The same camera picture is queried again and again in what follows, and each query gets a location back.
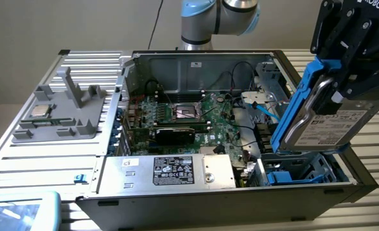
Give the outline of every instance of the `gray wall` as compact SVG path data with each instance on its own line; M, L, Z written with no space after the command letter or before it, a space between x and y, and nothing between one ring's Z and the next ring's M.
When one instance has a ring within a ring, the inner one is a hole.
M23 103L61 49L147 49L159 0L0 0L0 103ZM322 0L262 0L251 35L217 49L309 48ZM181 41L181 0L165 0L153 49Z

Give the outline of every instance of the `blue plastic bracket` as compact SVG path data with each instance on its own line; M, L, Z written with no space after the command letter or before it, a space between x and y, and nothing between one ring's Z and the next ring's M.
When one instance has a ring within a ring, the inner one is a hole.
M293 180L289 171L270 172L267 174L269 182L271 185L291 185L291 184L315 184L325 181L325 175L319 175L313 179L306 180Z
M286 135L287 129L301 110L303 102L306 101L313 91L313 86L310 86L310 83L311 83L311 80L315 78L314 74L322 70L325 70L325 72L327 73L329 70L339 69L341 67L342 67L341 60L319 60L318 57L315 57L315 60L307 65L303 79L301 80L297 92L291 98L290 106L281 119L275 133L271 138L271 145L273 145L274 153L279 153L279 146L282 143L282 139Z

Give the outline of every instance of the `hard drive label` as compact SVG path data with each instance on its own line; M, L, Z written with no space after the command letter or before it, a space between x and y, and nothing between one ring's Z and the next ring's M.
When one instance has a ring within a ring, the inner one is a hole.
M155 157L155 185L194 184L193 156Z
M335 115L315 115L295 145L334 146L367 111L341 110Z

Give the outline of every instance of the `power supply label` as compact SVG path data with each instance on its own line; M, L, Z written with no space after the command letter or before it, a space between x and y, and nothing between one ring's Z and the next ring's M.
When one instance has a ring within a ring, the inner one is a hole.
M367 111L341 110L335 115L315 115L295 145L334 146Z
M193 156L155 157L155 185L194 184Z

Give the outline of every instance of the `screw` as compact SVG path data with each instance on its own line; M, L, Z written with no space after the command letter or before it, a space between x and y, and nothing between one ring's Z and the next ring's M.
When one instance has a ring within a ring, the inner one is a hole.
M367 29L369 26L370 26L370 23L369 23L369 22L366 22L366 23L362 25L363 29Z

